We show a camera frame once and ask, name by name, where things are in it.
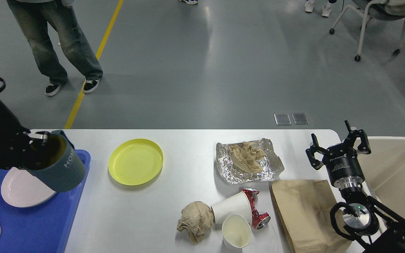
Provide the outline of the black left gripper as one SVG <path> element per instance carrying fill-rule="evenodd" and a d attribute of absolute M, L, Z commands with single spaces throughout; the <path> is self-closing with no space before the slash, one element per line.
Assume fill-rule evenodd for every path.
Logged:
<path fill-rule="evenodd" d="M 15 115 L 0 100 L 0 169 L 22 168 L 22 150 L 31 143 L 47 144 L 48 131 L 31 132 L 24 128 Z"/>

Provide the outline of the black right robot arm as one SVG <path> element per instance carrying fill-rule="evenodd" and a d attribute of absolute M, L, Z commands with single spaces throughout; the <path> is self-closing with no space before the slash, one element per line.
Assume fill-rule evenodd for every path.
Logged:
<path fill-rule="evenodd" d="M 331 226 L 341 237 L 357 241 L 365 253 L 405 253 L 405 218 L 363 190 L 366 179 L 358 155 L 371 154 L 368 137 L 348 121 L 345 125 L 348 135 L 341 143 L 323 148 L 311 134 L 306 149 L 311 166 L 325 166 L 331 186 L 343 198 L 331 208 Z"/>

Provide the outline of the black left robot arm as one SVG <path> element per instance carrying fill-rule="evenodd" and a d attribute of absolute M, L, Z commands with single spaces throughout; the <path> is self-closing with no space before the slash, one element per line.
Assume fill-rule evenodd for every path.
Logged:
<path fill-rule="evenodd" d="M 6 83 L 0 77 L 0 93 Z M 0 169 L 40 170 L 47 162 L 50 133 L 33 133 L 0 100 Z"/>

